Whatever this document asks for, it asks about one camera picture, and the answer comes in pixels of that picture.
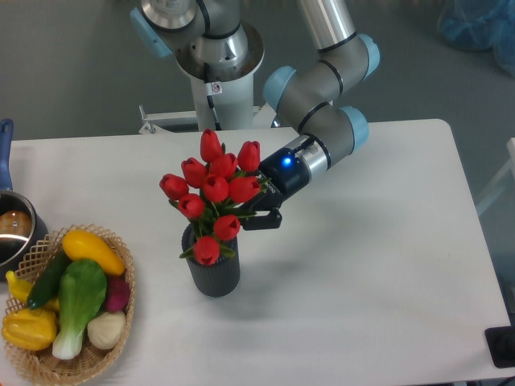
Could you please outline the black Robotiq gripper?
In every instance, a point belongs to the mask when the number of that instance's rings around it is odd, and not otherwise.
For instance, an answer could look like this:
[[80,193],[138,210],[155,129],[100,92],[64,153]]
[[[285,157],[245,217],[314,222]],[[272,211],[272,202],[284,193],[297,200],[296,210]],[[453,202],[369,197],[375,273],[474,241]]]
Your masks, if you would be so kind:
[[265,191],[244,203],[242,208],[269,212],[244,219],[241,225],[246,231],[277,229],[282,223],[282,214],[278,209],[311,181],[304,149],[283,147],[277,150],[261,161],[257,177],[266,180]]

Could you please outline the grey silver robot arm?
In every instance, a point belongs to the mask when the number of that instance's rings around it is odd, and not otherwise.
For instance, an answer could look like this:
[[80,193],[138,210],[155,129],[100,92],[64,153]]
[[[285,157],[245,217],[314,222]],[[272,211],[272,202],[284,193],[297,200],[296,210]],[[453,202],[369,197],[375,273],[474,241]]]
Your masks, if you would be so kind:
[[[319,60],[308,72],[273,72],[263,88],[266,107],[297,138],[262,161],[266,189],[248,203],[257,216],[246,230],[277,228],[292,195],[366,142],[369,126],[354,108],[333,101],[375,71],[377,45],[356,33],[343,1],[301,1]],[[237,1],[140,1],[130,13],[140,39],[158,57],[173,55],[191,82],[199,129],[248,129],[255,121],[253,75],[264,47],[241,20]]]

